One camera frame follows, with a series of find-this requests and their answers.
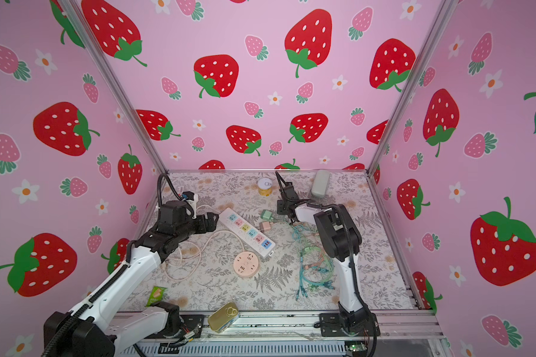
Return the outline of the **light green charger plug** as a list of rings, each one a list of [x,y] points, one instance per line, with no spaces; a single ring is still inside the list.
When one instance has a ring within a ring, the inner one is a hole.
[[[272,212],[268,210],[263,210],[261,213],[261,219],[266,222],[272,222],[273,221]]]

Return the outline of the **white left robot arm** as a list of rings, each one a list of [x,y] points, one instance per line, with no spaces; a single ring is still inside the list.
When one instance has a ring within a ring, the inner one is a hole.
[[[127,245],[124,260],[87,298],[44,324],[44,356],[116,356],[154,334],[177,336],[183,330],[178,306],[163,301],[124,323],[112,323],[137,286],[165,262],[181,242],[217,228],[216,213],[197,215],[190,201],[160,205],[156,224]]]

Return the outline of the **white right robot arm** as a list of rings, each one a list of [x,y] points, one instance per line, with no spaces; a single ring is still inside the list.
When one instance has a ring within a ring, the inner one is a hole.
[[[341,204],[320,205],[309,199],[301,199],[293,183],[284,181],[276,173],[281,199],[277,202],[277,213],[285,215],[293,223],[307,223],[317,227],[324,252],[334,263],[339,280],[339,322],[348,335],[369,333],[379,336],[375,314],[364,302],[359,289],[357,261],[363,238]]]

